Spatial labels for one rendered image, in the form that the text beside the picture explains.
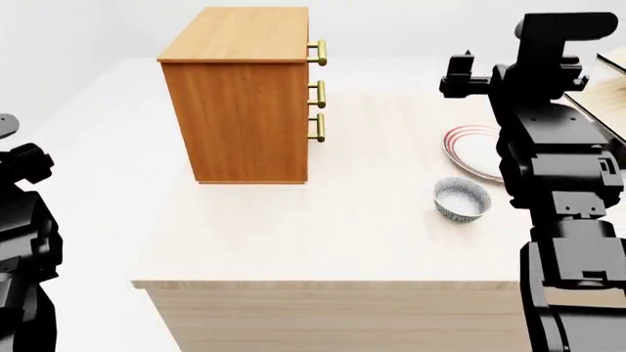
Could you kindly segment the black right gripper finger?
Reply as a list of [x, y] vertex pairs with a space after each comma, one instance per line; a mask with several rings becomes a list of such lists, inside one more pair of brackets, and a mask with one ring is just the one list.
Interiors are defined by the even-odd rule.
[[577, 56], [563, 56], [561, 58], [561, 72], [563, 75], [563, 93], [582, 92], [590, 78], [582, 73], [583, 66]]
[[446, 99], [462, 99], [476, 93], [474, 81], [472, 81], [471, 69], [474, 55], [466, 50], [462, 55], [453, 55], [439, 84], [439, 92]]

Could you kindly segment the speckled grey ceramic bowl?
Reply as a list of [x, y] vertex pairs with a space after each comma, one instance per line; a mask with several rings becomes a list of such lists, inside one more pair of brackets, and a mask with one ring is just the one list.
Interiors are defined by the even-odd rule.
[[436, 181], [433, 201], [442, 216], [459, 223], [479, 219], [492, 206], [492, 198], [483, 187], [469, 179], [457, 177]]

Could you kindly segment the orange wooden drawer cabinet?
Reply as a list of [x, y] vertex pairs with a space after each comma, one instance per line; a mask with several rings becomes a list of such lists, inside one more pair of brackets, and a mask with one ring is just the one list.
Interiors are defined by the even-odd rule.
[[304, 7], [208, 7], [159, 55], [196, 181], [307, 181], [308, 35]]

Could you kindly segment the white plate with red rings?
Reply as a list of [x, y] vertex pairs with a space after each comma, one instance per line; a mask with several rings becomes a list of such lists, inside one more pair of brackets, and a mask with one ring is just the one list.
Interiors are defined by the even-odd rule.
[[442, 138], [442, 148], [457, 166], [488, 181], [503, 183], [496, 145], [500, 130], [487, 125], [460, 125]]

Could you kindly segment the grey round bracket plate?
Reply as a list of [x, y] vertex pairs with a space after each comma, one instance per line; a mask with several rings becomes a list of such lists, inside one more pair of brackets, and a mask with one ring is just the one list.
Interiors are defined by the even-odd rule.
[[10, 113], [0, 113], [0, 140], [16, 134], [20, 129], [19, 120]]

